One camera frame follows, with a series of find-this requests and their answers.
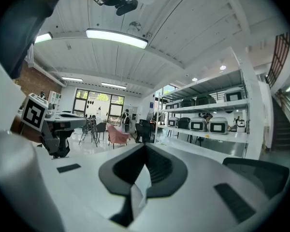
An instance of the metal shelving unit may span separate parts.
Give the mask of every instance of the metal shelving unit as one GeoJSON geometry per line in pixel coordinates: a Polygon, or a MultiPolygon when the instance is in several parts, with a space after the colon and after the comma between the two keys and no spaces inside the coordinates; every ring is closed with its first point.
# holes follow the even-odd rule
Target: metal shelving unit
{"type": "MultiPolygon", "coordinates": [[[[212,76],[209,78],[205,78],[203,80],[197,81],[195,83],[186,85],[182,88],[174,90],[170,93],[159,95],[158,103],[162,99],[168,99],[170,101],[176,101],[183,98],[195,98],[200,95],[211,94],[214,92],[220,92],[227,90],[233,87],[244,87],[244,93],[247,97],[246,86],[244,83],[243,75],[241,70],[236,70],[233,72],[226,72],[224,75],[212,76]]],[[[218,102],[214,104],[208,105],[200,105],[200,106],[191,106],[191,107],[180,107],[174,109],[163,109],[159,110],[159,113],[172,113],[172,114],[194,114],[194,113],[203,113],[203,112],[221,112],[221,111],[234,111],[237,109],[245,109],[247,112],[247,132],[249,132],[249,99],[243,99],[238,101],[228,101],[228,102],[218,102]]],[[[188,135],[209,138],[214,140],[221,140],[227,142],[236,142],[236,143],[244,143],[246,153],[247,143],[249,139],[249,134],[244,132],[229,132],[228,134],[214,134],[210,132],[202,132],[202,131],[194,131],[194,130],[185,130],[179,129],[175,127],[158,125],[158,116],[157,116],[157,126],[156,133],[158,128],[163,128],[167,130],[172,130],[188,135]]]]}

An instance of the tree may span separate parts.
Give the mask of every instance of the tree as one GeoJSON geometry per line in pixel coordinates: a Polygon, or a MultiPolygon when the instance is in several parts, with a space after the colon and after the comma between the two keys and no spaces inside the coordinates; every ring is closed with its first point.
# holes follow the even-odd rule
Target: tree
{"type": "Polygon", "coordinates": [[[118,96],[118,101],[116,101],[115,103],[119,104],[119,105],[123,105],[124,104],[124,98],[121,97],[121,96],[118,96]]]}
{"type": "Polygon", "coordinates": [[[108,95],[106,95],[106,94],[98,94],[97,101],[108,102],[109,101],[108,95]]]}
{"type": "Polygon", "coordinates": [[[85,93],[83,94],[83,99],[87,99],[87,97],[88,97],[88,92],[85,92],[85,93]]]}

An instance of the ceiling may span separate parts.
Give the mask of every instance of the ceiling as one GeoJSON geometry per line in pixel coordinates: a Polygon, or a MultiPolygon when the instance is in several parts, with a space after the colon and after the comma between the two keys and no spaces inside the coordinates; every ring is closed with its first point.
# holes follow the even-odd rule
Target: ceiling
{"type": "MultiPolygon", "coordinates": [[[[117,16],[114,7],[98,6],[92,0],[60,0],[40,32],[51,32],[53,39],[35,45],[35,60],[57,77],[83,78],[84,83],[91,85],[101,85],[101,82],[125,85],[127,92],[142,96],[159,89],[163,82],[178,81],[178,86],[191,82],[190,75],[200,70],[191,66],[206,49],[276,15],[263,1],[260,1],[263,9],[256,10],[259,1],[254,0],[241,0],[240,11],[236,6],[238,0],[138,1],[135,11],[117,16]],[[141,24],[139,31],[130,26],[133,22],[141,24]],[[146,38],[149,44],[142,50],[88,39],[85,33],[88,28],[128,33],[146,38]]],[[[225,57],[208,61],[202,68],[213,70],[221,64],[236,68],[234,60],[233,54],[226,51],[225,57]]]]}

